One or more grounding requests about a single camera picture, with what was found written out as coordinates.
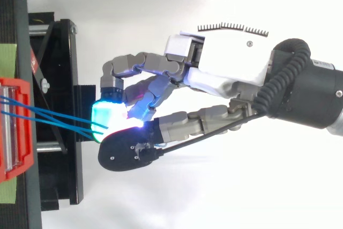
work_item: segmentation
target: bolt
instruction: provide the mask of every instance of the bolt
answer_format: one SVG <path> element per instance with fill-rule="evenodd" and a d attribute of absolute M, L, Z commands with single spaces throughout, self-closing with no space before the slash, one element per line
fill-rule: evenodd
<path fill-rule="evenodd" d="M 44 94 L 46 94 L 48 92 L 48 89 L 50 89 L 50 84 L 45 78 L 43 78 L 43 80 L 41 81 L 41 88 Z"/>
<path fill-rule="evenodd" d="M 75 24 L 73 24 L 71 27 L 70 27 L 70 32 L 71 34 L 73 35 L 76 35 L 77 34 L 77 26 Z"/>
<path fill-rule="evenodd" d="M 337 98 L 341 98 L 343 96 L 343 92 L 342 91 L 336 91 L 336 97 Z"/>

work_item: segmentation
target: red plastic holder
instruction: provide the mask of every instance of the red plastic holder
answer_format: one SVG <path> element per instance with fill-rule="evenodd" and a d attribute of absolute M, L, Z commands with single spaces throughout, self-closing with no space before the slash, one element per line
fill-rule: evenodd
<path fill-rule="evenodd" d="M 30 105 L 30 84 L 21 79 L 0 78 L 0 95 Z M 24 107 L 0 104 L 1 111 L 31 117 Z M 0 183 L 27 171 L 34 162 L 31 121 L 0 113 Z"/>

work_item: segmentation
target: black cable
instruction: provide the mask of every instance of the black cable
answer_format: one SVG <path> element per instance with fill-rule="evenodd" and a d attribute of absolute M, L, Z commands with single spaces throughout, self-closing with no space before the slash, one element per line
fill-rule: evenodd
<path fill-rule="evenodd" d="M 190 139 L 189 141 L 168 147 L 166 149 L 162 149 L 159 151 L 159 156 L 162 156 L 170 151 L 186 147 L 193 143 L 200 142 L 204 139 L 208 139 L 242 123 L 247 123 L 251 120 L 265 116 L 268 113 L 268 109 L 274 97 L 294 81 L 295 77 L 297 77 L 304 70 L 306 63 L 311 57 L 309 46 L 305 41 L 300 39 L 285 40 L 276 45 L 274 50 L 294 53 L 294 56 L 281 71 L 279 71 L 269 82 L 264 84 L 258 91 L 257 96 L 254 98 L 252 104 L 252 108 L 255 109 L 258 114 L 240 119 L 200 137 Z"/>
<path fill-rule="evenodd" d="M 251 120 L 254 120 L 254 119 L 257 119 L 257 118 L 260 118 L 260 117 L 263 117 L 263 116 L 265 116 L 265 114 L 251 115 L 251 116 L 245 117 L 243 119 L 240 119 L 240 120 L 238 120 L 236 122 L 230 123 L 230 124 L 228 124 L 226 126 L 223 126 L 223 127 L 219 128 L 217 130 L 211 131 L 208 134 L 204 134 L 204 135 L 199 136 L 197 138 L 190 139 L 189 141 L 186 141 L 186 142 L 183 142 L 183 143 L 171 146 L 171 147 L 167 147 L 167 148 L 162 149 L 160 151 L 161 152 L 160 156 L 162 156 L 162 155 L 164 155 L 164 154 L 166 154 L 166 153 L 168 153 L 170 151 L 178 150 L 178 149 L 180 149 L 182 147 L 186 147 L 186 146 L 191 145 L 193 143 L 200 142 L 200 141 L 202 141 L 204 139 L 207 139 L 207 138 L 210 138 L 210 137 L 212 137 L 214 135 L 217 135 L 217 134 L 219 134 L 219 133 L 221 133 L 223 131 L 231 129 L 232 127 L 235 127 L 235 126 L 240 125 L 242 123 L 247 123 L 247 122 L 249 122 Z"/>
<path fill-rule="evenodd" d="M 252 108 L 258 113 L 267 114 L 274 97 L 288 87 L 305 68 L 310 60 L 311 51 L 307 43 L 299 39 L 285 40 L 274 48 L 294 53 L 291 61 L 269 82 L 264 84 L 253 100 Z"/>

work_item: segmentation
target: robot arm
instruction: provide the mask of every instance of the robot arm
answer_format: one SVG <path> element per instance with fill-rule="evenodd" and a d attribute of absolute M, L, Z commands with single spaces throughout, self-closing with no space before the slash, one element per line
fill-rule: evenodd
<path fill-rule="evenodd" d="M 149 165 L 179 149 L 268 115 L 343 135 L 343 72 L 332 64 L 310 59 L 302 40 L 286 40 L 276 47 L 268 33 L 242 25 L 201 27 L 198 34 L 169 38 L 165 55 L 139 53 L 106 63 L 101 99 L 134 106 L 128 117 L 145 121 L 106 137 L 99 162 L 112 171 Z M 123 78 L 147 71 L 155 76 L 123 90 Z M 175 88 L 231 99 L 229 107 L 178 112 L 150 121 Z M 165 149 L 156 144 L 195 139 Z"/>

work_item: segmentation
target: white wall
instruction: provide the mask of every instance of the white wall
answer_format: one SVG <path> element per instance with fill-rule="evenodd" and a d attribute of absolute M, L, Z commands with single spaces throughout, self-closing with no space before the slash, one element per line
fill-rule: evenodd
<path fill-rule="evenodd" d="M 313 59 L 343 65 L 342 0 L 28 3 L 32 12 L 55 11 L 78 25 L 80 84 L 98 86 L 103 63 L 115 56 L 162 54 L 169 35 L 220 21 L 266 28 L 280 40 L 302 38 Z M 227 101 L 181 89 L 157 115 L 216 104 Z M 343 138 L 326 130 L 263 118 L 122 173 L 99 165 L 98 148 L 83 144 L 82 203 L 61 201 L 59 211 L 42 214 L 43 228 L 343 228 Z"/>

